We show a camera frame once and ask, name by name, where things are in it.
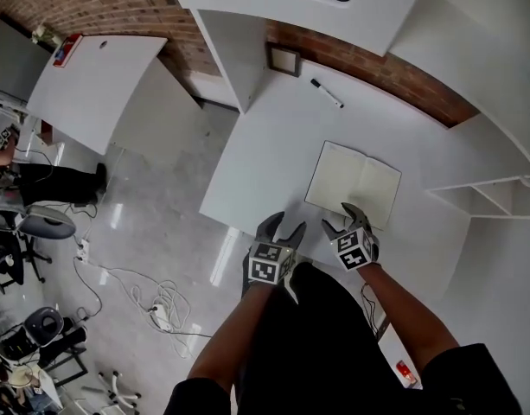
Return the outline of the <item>person's black clothing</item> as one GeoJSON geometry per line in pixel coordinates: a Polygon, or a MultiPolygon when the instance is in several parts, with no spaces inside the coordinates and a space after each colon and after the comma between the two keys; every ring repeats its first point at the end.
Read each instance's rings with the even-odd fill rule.
{"type": "Polygon", "coordinates": [[[521,415],[487,347],[445,351],[407,389],[361,306],[328,273],[298,265],[273,286],[230,393],[208,379],[173,389],[163,415],[521,415]]]}

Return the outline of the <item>grey office chair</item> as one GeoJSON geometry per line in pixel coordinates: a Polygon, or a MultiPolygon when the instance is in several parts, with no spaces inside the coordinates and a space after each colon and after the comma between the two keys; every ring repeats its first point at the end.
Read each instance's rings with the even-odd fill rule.
{"type": "Polygon", "coordinates": [[[38,271],[36,260],[52,264],[50,257],[42,256],[35,251],[35,239],[61,240],[72,237],[76,232],[76,225],[63,212],[44,206],[30,206],[15,217],[15,231],[25,243],[23,258],[31,264],[39,282],[45,283],[45,278],[38,271]]]}

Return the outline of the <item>white desk with hutch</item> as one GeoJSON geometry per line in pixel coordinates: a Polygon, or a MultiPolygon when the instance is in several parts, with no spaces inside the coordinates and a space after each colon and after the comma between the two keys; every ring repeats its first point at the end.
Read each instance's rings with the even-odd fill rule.
{"type": "Polygon", "coordinates": [[[190,10],[240,118],[201,212],[250,233],[286,210],[310,228],[303,254],[335,262],[305,201],[326,141],[389,164],[402,178],[380,259],[420,297],[443,295],[472,217],[530,219],[530,77],[479,23],[447,0],[178,0],[190,10]],[[478,114],[454,128],[371,84],[305,61],[299,77],[270,71],[265,25],[286,22],[423,68],[478,114]],[[310,83],[343,102],[336,107],[310,83]]]}

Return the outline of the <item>blue cover notebook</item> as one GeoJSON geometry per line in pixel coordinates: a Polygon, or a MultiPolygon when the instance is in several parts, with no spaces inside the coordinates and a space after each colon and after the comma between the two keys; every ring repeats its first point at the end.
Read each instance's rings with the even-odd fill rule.
{"type": "Polygon", "coordinates": [[[357,150],[326,141],[318,158],[305,201],[347,216],[351,203],[372,227],[385,229],[399,188],[401,173],[357,150]]]}

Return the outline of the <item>red book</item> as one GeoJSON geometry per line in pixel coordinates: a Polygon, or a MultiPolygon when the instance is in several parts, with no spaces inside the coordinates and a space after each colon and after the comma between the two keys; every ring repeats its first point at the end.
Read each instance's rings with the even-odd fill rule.
{"type": "Polygon", "coordinates": [[[72,57],[75,49],[80,45],[83,39],[82,34],[73,34],[68,36],[64,42],[59,46],[54,54],[54,67],[66,66],[69,59],[72,57]]]}

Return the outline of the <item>grey round appliance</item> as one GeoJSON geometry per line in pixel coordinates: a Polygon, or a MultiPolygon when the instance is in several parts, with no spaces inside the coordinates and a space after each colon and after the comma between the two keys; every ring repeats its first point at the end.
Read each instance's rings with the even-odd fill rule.
{"type": "Polygon", "coordinates": [[[63,329],[64,320],[58,310],[42,307],[30,314],[23,322],[29,338],[39,347],[51,343],[63,329]]]}

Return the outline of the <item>person's right forearm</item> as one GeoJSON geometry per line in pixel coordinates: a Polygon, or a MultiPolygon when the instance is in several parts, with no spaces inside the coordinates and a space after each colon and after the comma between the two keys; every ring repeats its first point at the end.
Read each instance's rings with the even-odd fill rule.
{"type": "Polygon", "coordinates": [[[443,322],[377,263],[358,269],[371,287],[419,375],[441,353],[459,344],[443,322]]]}

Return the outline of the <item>grey cabinet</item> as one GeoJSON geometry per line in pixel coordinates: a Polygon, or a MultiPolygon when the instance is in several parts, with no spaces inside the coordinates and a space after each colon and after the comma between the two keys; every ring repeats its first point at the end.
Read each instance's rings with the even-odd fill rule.
{"type": "Polygon", "coordinates": [[[51,54],[0,19],[0,93],[28,102],[51,54]]]}

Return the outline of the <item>small flower bunch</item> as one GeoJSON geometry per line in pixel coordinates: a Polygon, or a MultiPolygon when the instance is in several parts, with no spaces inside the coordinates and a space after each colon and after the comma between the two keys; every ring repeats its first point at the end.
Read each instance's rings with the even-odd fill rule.
{"type": "Polygon", "coordinates": [[[59,47],[63,42],[59,34],[54,32],[50,27],[46,26],[43,23],[39,24],[32,31],[31,41],[34,44],[44,43],[51,46],[52,48],[59,47]]]}

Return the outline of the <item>white chair base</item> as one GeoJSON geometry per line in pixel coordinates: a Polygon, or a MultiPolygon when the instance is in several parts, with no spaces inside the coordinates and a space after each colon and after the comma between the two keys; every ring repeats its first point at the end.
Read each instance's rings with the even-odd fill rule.
{"type": "Polygon", "coordinates": [[[137,408],[137,402],[142,398],[142,395],[140,393],[125,393],[121,391],[118,387],[118,382],[121,377],[122,374],[117,370],[114,370],[111,374],[98,372],[98,379],[105,385],[111,401],[135,409],[137,408]]]}

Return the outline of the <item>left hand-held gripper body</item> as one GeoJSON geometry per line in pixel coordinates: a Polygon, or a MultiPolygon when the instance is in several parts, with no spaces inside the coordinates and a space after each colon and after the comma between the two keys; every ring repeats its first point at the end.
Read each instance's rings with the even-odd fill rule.
{"type": "Polygon", "coordinates": [[[293,271],[299,261],[297,250],[277,243],[254,241],[249,251],[248,280],[283,286],[298,303],[291,287],[293,271]]]}

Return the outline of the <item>dark picture frame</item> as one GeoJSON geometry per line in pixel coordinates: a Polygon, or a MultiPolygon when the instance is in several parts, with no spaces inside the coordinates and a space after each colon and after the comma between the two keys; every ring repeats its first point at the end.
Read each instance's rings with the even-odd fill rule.
{"type": "Polygon", "coordinates": [[[299,77],[301,73],[301,56],[292,49],[285,48],[274,42],[267,42],[267,66],[276,72],[285,73],[292,77],[299,77]]]}

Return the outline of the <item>person's left forearm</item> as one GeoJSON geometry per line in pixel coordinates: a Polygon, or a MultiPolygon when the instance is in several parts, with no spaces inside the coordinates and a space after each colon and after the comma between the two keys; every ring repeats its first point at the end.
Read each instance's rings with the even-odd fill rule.
{"type": "Polygon", "coordinates": [[[274,287],[269,284],[250,286],[196,358],[189,379],[212,380],[230,393],[273,291],[274,287]]]}

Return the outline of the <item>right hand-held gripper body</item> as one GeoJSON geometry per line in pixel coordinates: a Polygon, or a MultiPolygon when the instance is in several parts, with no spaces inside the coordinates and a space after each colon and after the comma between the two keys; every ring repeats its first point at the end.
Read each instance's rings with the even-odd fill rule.
{"type": "Polygon", "coordinates": [[[330,242],[345,271],[355,271],[375,263],[380,254],[378,239],[364,227],[349,231],[330,242]]]}

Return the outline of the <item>black metal frame stand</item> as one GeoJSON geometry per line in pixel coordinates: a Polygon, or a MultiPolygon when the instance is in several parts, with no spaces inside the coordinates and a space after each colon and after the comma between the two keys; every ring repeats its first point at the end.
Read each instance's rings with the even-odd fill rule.
{"type": "Polygon", "coordinates": [[[39,348],[38,366],[46,372],[51,372],[70,360],[75,360],[80,368],[79,372],[58,381],[57,387],[65,386],[88,374],[88,369],[80,358],[80,355],[86,352],[86,349],[80,344],[85,343],[86,340],[87,328],[81,326],[73,332],[65,334],[61,339],[49,343],[46,347],[39,348]]]}

